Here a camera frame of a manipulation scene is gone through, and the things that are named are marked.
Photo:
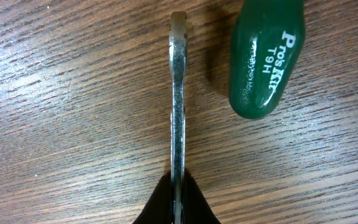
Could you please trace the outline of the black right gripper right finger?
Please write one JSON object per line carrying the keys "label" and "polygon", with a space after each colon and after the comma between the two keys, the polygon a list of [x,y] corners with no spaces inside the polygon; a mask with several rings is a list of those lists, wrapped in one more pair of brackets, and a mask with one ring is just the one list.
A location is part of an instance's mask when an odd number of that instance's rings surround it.
{"label": "black right gripper right finger", "polygon": [[195,179],[185,170],[184,224],[221,224],[211,210]]}

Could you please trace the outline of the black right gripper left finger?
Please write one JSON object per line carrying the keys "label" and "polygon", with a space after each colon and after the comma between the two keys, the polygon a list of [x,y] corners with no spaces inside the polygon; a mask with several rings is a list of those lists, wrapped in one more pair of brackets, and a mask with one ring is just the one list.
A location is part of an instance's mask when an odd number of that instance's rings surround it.
{"label": "black right gripper left finger", "polygon": [[133,224],[170,224],[172,222],[171,174],[163,175]]}

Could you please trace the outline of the silver metal wrench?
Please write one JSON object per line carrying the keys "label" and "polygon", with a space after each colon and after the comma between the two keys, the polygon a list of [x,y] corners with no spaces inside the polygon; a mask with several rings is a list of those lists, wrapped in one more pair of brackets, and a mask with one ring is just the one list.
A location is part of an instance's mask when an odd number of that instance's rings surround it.
{"label": "silver metal wrench", "polygon": [[172,76],[171,133],[171,185],[172,223],[181,224],[183,218],[183,195],[185,178],[185,75],[187,65],[186,13],[173,12],[169,30],[169,66]]}

